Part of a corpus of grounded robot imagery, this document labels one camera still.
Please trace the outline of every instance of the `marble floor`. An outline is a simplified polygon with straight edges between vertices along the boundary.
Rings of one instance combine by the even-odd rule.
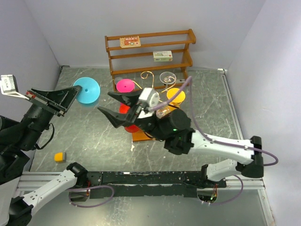
[[[177,78],[182,74],[174,72]],[[155,85],[160,85],[155,72]],[[235,124],[230,111],[227,92],[221,74],[215,70],[188,70],[193,77],[192,93],[197,122],[205,133],[237,138]],[[173,155],[163,148],[164,143],[144,141],[132,143],[131,134],[123,127],[115,129],[106,117],[97,110],[103,106],[118,111],[119,102],[107,95],[113,85],[109,69],[64,67],[56,89],[72,86],[81,77],[91,77],[101,85],[101,96],[94,107],[84,107],[77,101],[65,115],[54,117],[53,140],[43,150],[37,150],[31,171],[63,171],[72,162],[78,162],[89,171],[165,171],[200,170],[207,163],[217,163],[223,159],[211,154]],[[150,87],[152,78],[142,80],[140,73],[127,74],[124,78],[134,79],[142,87]],[[188,96],[181,108],[190,117]],[[51,131],[45,131],[40,138],[43,145]],[[57,164],[54,155],[67,153],[67,162]]]

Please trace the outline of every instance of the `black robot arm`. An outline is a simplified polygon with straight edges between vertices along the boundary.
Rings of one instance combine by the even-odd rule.
[[[38,148],[42,132],[54,115],[64,116],[80,86],[56,91],[31,89],[24,96],[32,103],[20,122],[0,116],[0,185],[22,174],[29,158],[22,151]]]
[[[175,109],[162,118],[147,111],[149,106],[159,103],[159,95],[154,89],[144,88],[131,93],[108,92],[108,95],[130,107],[127,114],[98,107],[114,127],[136,125],[148,136],[165,141],[164,148],[176,155],[187,154],[193,147],[191,137],[194,129],[190,127],[191,119],[184,111]]]

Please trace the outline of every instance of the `gray floor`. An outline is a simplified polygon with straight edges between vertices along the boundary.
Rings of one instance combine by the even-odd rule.
[[[219,202],[238,191],[219,191]],[[88,200],[95,205],[103,199]],[[257,190],[244,190],[235,201],[201,205],[182,196],[115,197],[96,208],[76,208],[61,193],[33,216],[28,226],[266,226]]]
[[[174,72],[178,78],[182,74]],[[155,85],[161,84],[155,72]],[[222,76],[213,70],[189,70],[193,76],[193,104],[198,123],[204,132],[221,137],[237,138],[234,121],[230,112]],[[73,103],[65,117],[54,117],[55,136],[43,150],[37,151],[31,171],[63,171],[74,161],[89,171],[156,171],[156,170],[200,170],[207,163],[222,159],[210,154],[188,154],[176,156],[163,148],[163,143],[147,141],[133,143],[131,134],[124,128],[115,129],[97,110],[97,106],[118,111],[119,103],[107,95],[112,91],[112,81],[108,69],[68,68],[62,70],[56,89],[71,86],[81,77],[91,77],[101,85],[101,96],[94,107],[83,107]],[[142,87],[150,87],[152,78],[142,80],[140,73],[128,74]],[[188,96],[181,108],[190,117]],[[41,136],[40,144],[45,143],[51,132]],[[67,153],[67,162],[57,164],[54,155]]]

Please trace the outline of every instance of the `yellow block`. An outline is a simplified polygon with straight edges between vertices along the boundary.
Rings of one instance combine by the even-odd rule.
[[[55,161],[56,162],[65,162],[66,161],[66,153],[65,152],[56,153]]]

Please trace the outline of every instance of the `blue funnel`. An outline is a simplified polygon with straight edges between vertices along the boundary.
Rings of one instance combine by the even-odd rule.
[[[98,83],[89,77],[77,79],[74,86],[81,86],[82,89],[76,99],[81,104],[91,104],[100,96],[100,86]]]

